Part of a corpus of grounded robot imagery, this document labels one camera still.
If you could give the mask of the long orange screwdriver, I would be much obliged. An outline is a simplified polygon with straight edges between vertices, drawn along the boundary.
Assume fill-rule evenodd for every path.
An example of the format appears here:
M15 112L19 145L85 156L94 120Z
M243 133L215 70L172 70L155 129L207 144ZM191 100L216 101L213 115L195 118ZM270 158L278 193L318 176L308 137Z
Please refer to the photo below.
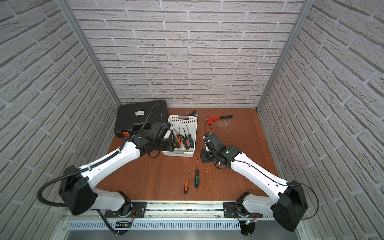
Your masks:
M182 137L178 131L175 130L175 132L176 132L177 143L178 143L177 148L180 149L182 145Z

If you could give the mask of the short orange screwdriver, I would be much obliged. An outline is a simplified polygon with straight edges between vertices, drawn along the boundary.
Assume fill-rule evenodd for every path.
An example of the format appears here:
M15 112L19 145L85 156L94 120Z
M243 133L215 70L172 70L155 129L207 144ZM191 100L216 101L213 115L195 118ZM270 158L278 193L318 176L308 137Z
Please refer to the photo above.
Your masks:
M187 194L188 191L189 191L190 172L191 172L191 169L189 169L189 172L188 172L188 175L187 175L187 178L186 178L186 181L185 181L185 185L184 185L184 188L183 188L183 193L184 193L184 194Z

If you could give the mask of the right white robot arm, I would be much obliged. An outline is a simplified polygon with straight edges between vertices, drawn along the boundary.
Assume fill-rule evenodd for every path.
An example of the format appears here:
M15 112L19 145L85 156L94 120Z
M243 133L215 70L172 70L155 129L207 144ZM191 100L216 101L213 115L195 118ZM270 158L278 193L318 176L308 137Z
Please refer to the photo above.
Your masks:
M219 170L232 170L259 187L266 197L244 192L236 201L225 202L226 218L261 218L271 216L284 229L293 232L309 206L303 183L288 182L252 161L242 150L225 144L213 133L203 137L206 148L201 151L203 163L214 163Z

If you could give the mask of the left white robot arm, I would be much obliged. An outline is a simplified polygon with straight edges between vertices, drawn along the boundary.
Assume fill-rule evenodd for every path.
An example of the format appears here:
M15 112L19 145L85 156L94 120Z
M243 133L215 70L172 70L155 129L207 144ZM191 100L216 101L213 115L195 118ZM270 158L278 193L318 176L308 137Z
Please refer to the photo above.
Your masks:
M63 176L53 179L37 192L37 199L44 205L67 207L78 216L88 210L106 210L126 217L133 212L132 201L121 191L109 192L97 189L97 185L125 164L149 155L152 151L173 151L176 147L170 123L155 122L148 130L127 137L122 145L106 156L76 168L69 166ZM43 192L50 185L60 183L59 196L62 203L44 198Z

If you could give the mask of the white perforated plastic bin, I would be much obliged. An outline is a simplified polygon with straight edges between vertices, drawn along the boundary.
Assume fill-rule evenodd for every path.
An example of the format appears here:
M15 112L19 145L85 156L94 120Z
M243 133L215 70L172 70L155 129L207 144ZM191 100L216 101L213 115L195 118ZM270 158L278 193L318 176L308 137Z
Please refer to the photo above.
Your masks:
M196 136L198 118L194 116L170 115L168 123L171 125L172 134L167 134L174 140L174 150L163 151L165 156L189 157L194 156L196 150Z

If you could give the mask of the black plastic tool case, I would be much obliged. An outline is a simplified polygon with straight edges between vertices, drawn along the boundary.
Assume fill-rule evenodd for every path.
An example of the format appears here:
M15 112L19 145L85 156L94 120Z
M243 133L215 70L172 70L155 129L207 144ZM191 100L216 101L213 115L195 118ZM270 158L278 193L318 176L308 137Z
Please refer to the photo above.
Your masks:
M156 104L159 104L160 106L155 107L150 114L148 121L143 127L144 131L150 129L155 122L167 122L167 102L165 100L154 100L119 106L114 128L115 136L118 138L125 138L137 134L147 119L152 107Z

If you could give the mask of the small dark metal object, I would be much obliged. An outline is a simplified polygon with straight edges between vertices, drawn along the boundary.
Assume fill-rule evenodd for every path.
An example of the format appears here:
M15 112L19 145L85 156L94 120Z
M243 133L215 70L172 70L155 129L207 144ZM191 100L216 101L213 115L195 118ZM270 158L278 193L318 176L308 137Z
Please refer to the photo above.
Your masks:
M199 115L197 114L197 111L196 110L193 110L190 114L189 114L189 116L192 116L192 117L199 117Z

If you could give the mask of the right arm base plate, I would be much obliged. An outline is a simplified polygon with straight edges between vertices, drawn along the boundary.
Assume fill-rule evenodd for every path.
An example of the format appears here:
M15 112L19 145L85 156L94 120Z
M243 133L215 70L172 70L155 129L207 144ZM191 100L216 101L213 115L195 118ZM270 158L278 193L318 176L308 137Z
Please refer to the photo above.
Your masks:
M238 202L224 202L223 203L225 218L263 218L263 214L250 213L245 207Z

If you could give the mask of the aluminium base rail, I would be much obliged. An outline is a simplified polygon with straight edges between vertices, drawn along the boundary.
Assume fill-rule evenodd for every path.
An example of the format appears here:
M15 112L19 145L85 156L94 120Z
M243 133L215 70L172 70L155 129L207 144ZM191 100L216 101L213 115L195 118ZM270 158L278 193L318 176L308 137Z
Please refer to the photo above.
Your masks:
M244 218L225 218L223 203L226 201L149 201L143 218L136 218L134 222L151 220L243 220ZM244 198L245 208L250 213L263 214L258 220L274 221L271 206L274 202L268 197L254 196L252 194Z

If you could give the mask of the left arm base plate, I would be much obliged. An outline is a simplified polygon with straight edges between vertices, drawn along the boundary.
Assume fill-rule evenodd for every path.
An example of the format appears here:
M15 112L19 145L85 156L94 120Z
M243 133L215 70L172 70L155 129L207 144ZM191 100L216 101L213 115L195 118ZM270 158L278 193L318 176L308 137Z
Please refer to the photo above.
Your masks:
M146 212L147 202L131 202L131 207L126 215L122 215L120 212L113 212L111 210L107 210L105 212L106 218L132 218L134 213L136 214L136 218L143 218Z

